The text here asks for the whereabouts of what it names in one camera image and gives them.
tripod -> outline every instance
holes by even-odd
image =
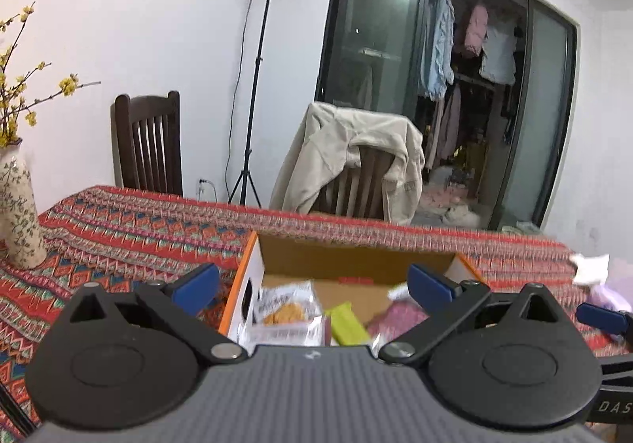
[[[233,197],[237,192],[237,188],[242,183],[242,192],[239,197],[239,205],[246,204],[246,189],[247,184],[250,183],[252,192],[255,194],[255,199],[257,200],[257,205],[262,206],[260,202],[260,198],[257,194],[257,190],[255,189],[255,183],[252,181],[251,171],[248,168],[249,160],[251,158],[251,136],[252,136],[252,117],[255,112],[255,96],[257,95],[257,81],[260,78],[260,65],[262,64],[262,47],[264,46],[264,33],[266,31],[266,21],[268,19],[268,7],[270,7],[270,0],[266,0],[266,6],[264,7],[264,19],[262,20],[262,32],[260,34],[260,46],[257,50],[257,58],[255,59],[255,74],[252,78],[252,93],[251,93],[251,112],[248,115],[248,132],[246,133],[246,149],[244,151],[244,166],[242,168],[241,173],[239,174],[239,178],[235,183],[235,187],[233,188],[232,193],[229,196],[229,203],[233,201]]]

table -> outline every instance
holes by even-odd
[[[167,194],[89,188],[40,215],[49,254],[37,269],[0,261],[0,380],[37,421],[24,386],[25,365],[74,291],[87,281],[130,291],[139,281],[172,281],[202,262],[220,268],[220,300],[201,317],[219,324],[251,229],[297,238],[403,250],[459,251],[496,291],[547,285],[573,313],[586,294],[571,285],[570,250],[543,238],[446,228],[402,228],[379,221],[295,215],[199,203]],[[600,332],[578,325],[597,355],[622,353]],[[0,441],[17,431],[0,414]]]

black plastic disc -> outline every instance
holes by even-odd
[[[194,354],[169,334],[78,325],[45,339],[27,370],[42,419],[90,430],[126,428],[168,413],[194,388]]]
[[[477,423],[538,430],[591,408],[602,372],[582,338],[538,321],[464,332],[433,353],[428,373],[441,399]]]

cardboard box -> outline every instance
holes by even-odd
[[[387,291],[406,281],[409,266],[414,263],[458,283],[482,280],[459,253],[347,247],[254,232],[235,275],[220,332],[237,340],[240,328],[252,323],[252,308],[261,287],[305,280],[314,281],[324,309],[350,301],[354,314],[366,324],[389,307]],[[352,283],[354,278],[369,280]]]

floral ceramic vase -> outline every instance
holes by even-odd
[[[32,269],[42,264],[47,251],[20,143],[21,139],[0,148],[0,234],[12,265]]]

